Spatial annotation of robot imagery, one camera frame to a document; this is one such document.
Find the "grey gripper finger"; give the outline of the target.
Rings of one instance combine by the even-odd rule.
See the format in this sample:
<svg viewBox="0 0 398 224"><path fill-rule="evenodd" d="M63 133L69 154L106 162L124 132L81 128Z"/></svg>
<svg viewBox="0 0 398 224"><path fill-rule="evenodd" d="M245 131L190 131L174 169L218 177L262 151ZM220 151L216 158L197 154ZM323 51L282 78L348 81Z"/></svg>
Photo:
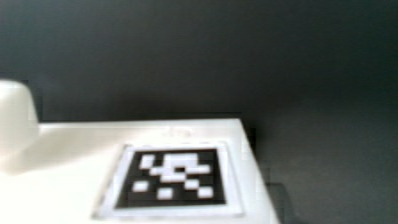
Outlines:
<svg viewBox="0 0 398 224"><path fill-rule="evenodd" d="M28 166L39 140L39 121L26 85L0 79L0 173L15 175Z"/></svg>

